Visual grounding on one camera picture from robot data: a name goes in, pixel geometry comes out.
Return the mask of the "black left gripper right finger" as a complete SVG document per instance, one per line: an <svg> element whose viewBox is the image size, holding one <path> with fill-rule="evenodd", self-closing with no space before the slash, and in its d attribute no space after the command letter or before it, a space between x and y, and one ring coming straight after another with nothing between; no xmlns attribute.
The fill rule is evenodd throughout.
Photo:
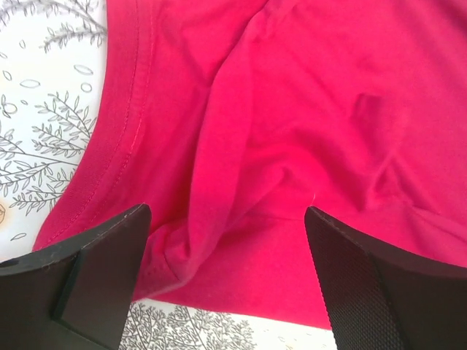
<svg viewBox="0 0 467 350"><path fill-rule="evenodd" d="M466 349L466 269L310 207L306 234L338 349Z"/></svg>

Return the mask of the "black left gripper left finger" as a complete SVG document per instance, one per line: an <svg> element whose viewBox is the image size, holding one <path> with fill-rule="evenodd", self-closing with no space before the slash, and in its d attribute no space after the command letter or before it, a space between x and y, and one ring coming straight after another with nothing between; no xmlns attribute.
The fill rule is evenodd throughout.
<svg viewBox="0 0 467 350"><path fill-rule="evenodd" d="M136 205L1 263L1 348L118 349L151 220Z"/></svg>

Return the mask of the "pink t-shirt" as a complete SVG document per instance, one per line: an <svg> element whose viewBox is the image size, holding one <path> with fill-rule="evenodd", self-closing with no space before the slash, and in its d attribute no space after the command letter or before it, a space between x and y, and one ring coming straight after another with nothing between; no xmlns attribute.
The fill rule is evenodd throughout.
<svg viewBox="0 0 467 350"><path fill-rule="evenodd" d="M108 1L96 127L37 250L147 204L134 297L328 327L316 206L466 264L464 1Z"/></svg>

